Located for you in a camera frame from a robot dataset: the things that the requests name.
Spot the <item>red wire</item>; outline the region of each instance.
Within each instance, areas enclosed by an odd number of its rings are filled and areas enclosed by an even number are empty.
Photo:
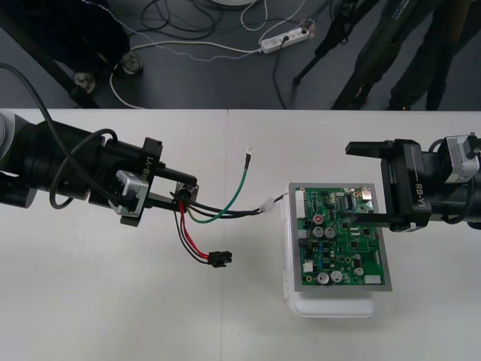
[[[183,203],[179,202],[179,211],[180,211],[180,224],[183,227],[183,232],[186,234],[187,241],[190,243],[191,246],[194,247],[194,249],[197,251],[197,253],[204,259],[209,258],[209,256],[203,252],[201,252],[197,246],[195,245],[194,241],[190,237],[190,234],[187,232],[186,228],[186,219],[185,219],[185,214],[184,214],[184,208],[183,208]]]

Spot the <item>capacitor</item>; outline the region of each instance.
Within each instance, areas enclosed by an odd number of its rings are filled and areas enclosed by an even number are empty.
[[[334,238],[336,236],[336,231],[334,231],[334,228],[329,227],[325,229],[324,234],[327,238]]]
[[[316,281],[318,284],[328,284],[329,283],[329,275],[325,272],[321,272],[316,276]]]
[[[339,271],[334,271],[331,273],[331,279],[335,284],[338,284],[343,280],[343,274]]]
[[[361,277],[364,274],[364,269],[361,267],[354,268],[354,275]]]
[[[316,214],[313,217],[313,223],[320,226],[324,222],[324,217],[321,214]]]
[[[324,229],[322,227],[314,227],[313,236],[316,238],[321,238],[324,235]]]

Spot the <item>black connector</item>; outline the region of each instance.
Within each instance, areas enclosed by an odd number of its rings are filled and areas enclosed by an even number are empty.
[[[209,252],[207,264],[214,268],[227,267],[226,263],[232,263],[232,253],[224,252]]]

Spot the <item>tripod leg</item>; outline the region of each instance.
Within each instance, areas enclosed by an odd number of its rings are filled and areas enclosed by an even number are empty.
[[[359,101],[367,97],[368,90],[390,68],[405,38],[442,1],[389,1],[383,9],[378,27],[359,55],[355,70],[332,109],[348,109],[354,101],[359,106]]]
[[[322,43],[315,51],[315,57],[307,66],[302,69],[301,73],[292,81],[294,85],[299,85],[301,79],[322,59],[327,53],[334,49],[338,44],[344,41],[351,33],[355,24],[357,24],[371,9],[379,2],[379,0],[364,0],[359,8],[356,9],[358,0],[345,0],[340,5],[339,13],[332,21],[327,35]]]
[[[299,73],[297,77],[295,77],[292,80],[292,83],[294,85],[299,85],[301,83],[301,79],[306,76],[306,74],[314,67],[315,64],[319,62],[319,60],[322,59],[321,57],[316,56],[314,59],[312,59],[307,66],[302,69],[302,71]]]

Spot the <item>metal bracket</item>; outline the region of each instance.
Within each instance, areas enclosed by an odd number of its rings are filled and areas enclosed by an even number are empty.
[[[145,198],[149,192],[149,182],[144,180],[142,177],[138,177],[136,174],[131,173],[130,171],[119,170],[115,175],[123,184],[122,197],[135,197],[138,199],[138,203],[133,211],[123,205],[118,205],[115,207],[111,201],[108,201],[109,205],[112,207],[115,213],[121,216],[140,216],[144,206]]]

